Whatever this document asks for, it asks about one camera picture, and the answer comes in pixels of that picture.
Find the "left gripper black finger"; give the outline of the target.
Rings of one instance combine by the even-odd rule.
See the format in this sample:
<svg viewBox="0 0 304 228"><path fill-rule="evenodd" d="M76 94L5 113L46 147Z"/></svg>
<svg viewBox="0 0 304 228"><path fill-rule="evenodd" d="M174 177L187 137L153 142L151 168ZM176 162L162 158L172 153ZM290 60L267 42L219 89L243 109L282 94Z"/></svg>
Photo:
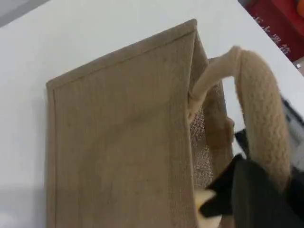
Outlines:
<svg viewBox="0 0 304 228"><path fill-rule="evenodd" d="M286 228L286 204L267 173L252 161L236 163L232 210L237 228Z"/></svg>
<svg viewBox="0 0 304 228"><path fill-rule="evenodd" d="M286 199L294 214L304 223L304 171L292 167Z"/></svg>

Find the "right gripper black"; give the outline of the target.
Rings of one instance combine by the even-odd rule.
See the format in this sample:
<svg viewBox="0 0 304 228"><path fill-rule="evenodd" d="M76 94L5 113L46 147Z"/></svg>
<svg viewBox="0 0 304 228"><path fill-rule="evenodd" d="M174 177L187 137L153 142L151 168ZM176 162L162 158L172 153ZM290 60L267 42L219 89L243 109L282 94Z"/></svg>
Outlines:
<svg viewBox="0 0 304 228"><path fill-rule="evenodd" d="M246 157L249 158L249 145L246 129L236 132L235 138ZM199 212L201 215L211 218L215 216L227 216L233 214L231 192L234 171L236 164L243 160L244 158L241 154L234 156L224 171L207 186L206 189L212 191L215 193L215 195L199 207Z"/></svg>

